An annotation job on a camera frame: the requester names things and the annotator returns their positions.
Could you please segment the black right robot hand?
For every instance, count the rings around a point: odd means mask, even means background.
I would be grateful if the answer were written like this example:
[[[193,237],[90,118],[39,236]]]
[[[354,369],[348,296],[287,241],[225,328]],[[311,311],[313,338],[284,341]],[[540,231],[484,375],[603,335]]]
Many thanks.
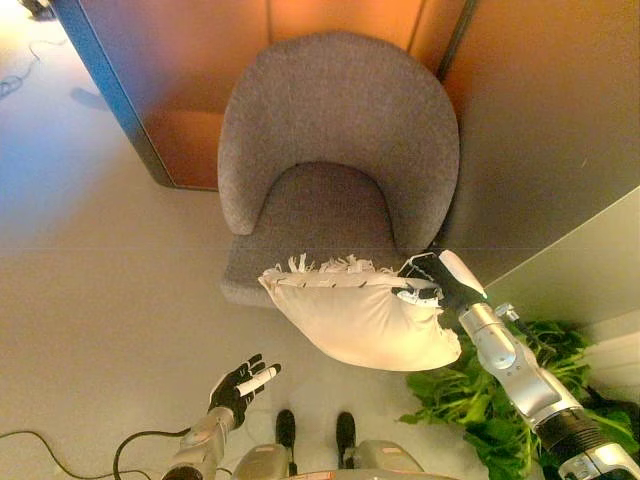
[[[425,306],[438,301],[443,309],[455,312],[478,303],[487,295],[464,262],[452,251],[425,251],[410,257],[397,274],[404,285],[391,292],[401,300]]]

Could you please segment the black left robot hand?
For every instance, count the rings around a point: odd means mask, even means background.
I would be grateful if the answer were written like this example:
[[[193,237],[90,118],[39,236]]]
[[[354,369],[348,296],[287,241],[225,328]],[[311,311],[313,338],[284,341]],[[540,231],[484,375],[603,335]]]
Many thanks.
[[[230,410],[231,430],[239,428],[244,423],[248,406],[281,370],[279,363],[267,366],[261,354],[253,355],[218,381],[210,394],[208,412],[215,408]]]

